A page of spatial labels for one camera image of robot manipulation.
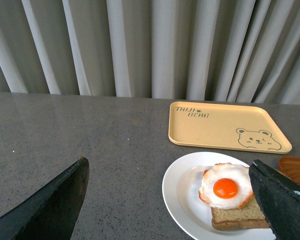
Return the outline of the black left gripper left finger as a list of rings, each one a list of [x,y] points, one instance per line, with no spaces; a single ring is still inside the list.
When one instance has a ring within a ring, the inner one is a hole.
[[[89,161],[81,157],[0,217],[0,240],[69,240],[85,200]]]

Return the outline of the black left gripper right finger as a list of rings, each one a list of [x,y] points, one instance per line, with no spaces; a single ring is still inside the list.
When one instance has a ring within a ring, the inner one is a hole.
[[[256,201],[278,240],[300,240],[300,185],[256,159],[248,171]]]

